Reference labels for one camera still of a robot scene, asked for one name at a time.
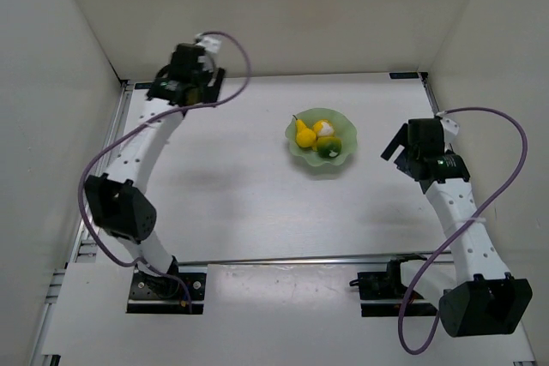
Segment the green yellow fake mango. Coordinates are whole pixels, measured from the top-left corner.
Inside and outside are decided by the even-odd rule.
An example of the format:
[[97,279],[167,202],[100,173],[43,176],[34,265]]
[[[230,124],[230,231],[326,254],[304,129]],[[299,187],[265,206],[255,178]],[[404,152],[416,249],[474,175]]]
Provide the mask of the green yellow fake mango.
[[315,148],[319,157],[323,159],[333,159],[340,155],[342,141],[336,136],[322,137],[317,139]]

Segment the peeled fake lemon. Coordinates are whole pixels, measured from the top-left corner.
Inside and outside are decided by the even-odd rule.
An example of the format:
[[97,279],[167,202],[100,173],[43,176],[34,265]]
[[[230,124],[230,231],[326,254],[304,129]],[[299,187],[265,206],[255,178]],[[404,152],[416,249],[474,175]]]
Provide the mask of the peeled fake lemon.
[[314,123],[312,130],[317,136],[317,139],[322,137],[333,137],[335,128],[328,120],[322,119]]

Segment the yellow fake pear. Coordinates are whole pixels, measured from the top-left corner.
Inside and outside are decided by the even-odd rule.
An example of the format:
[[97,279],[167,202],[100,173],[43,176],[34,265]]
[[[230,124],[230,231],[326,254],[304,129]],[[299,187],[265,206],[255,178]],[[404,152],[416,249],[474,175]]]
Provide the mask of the yellow fake pear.
[[296,116],[293,116],[293,119],[296,126],[296,144],[303,149],[312,149],[316,145],[317,134],[303,120]]

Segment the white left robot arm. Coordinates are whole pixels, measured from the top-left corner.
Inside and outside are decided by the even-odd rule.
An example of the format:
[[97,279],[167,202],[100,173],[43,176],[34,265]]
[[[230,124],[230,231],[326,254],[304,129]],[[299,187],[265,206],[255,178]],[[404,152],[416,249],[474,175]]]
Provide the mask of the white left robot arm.
[[100,175],[83,172],[78,204],[92,237],[98,230],[130,254],[128,267],[149,276],[172,275],[176,264],[154,233],[155,206],[146,197],[148,180],[169,137],[191,107],[216,107],[226,71],[216,65],[220,40],[199,35],[179,44],[144,96],[139,124],[112,143],[117,157]]

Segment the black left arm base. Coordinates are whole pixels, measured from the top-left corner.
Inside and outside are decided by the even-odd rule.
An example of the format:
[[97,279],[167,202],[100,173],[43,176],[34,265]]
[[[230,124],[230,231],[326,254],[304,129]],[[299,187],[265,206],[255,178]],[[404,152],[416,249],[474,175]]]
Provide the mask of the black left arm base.
[[179,282],[155,277],[134,270],[130,283],[126,312],[141,315],[202,315],[207,273],[197,270],[170,274],[177,275],[190,293],[191,305]]

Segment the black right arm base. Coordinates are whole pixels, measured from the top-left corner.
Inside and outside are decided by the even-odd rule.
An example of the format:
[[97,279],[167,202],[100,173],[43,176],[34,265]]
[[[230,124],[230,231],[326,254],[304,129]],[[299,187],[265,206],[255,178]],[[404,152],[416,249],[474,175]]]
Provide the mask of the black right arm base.
[[392,257],[382,270],[368,269],[358,272],[349,282],[359,292],[363,318],[397,317],[404,298],[406,286],[401,282],[401,264],[408,261],[425,261],[421,255]]

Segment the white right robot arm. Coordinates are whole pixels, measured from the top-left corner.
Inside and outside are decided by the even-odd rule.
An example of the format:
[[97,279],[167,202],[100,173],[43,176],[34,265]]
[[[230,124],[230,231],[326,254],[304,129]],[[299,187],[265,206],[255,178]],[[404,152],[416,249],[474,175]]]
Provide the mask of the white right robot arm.
[[499,257],[477,208],[464,160],[449,148],[459,132],[446,117],[410,119],[383,151],[419,183],[434,208],[453,257],[455,274],[434,267],[435,259],[399,263],[403,302],[419,293],[437,310],[451,337],[512,334],[533,292]]

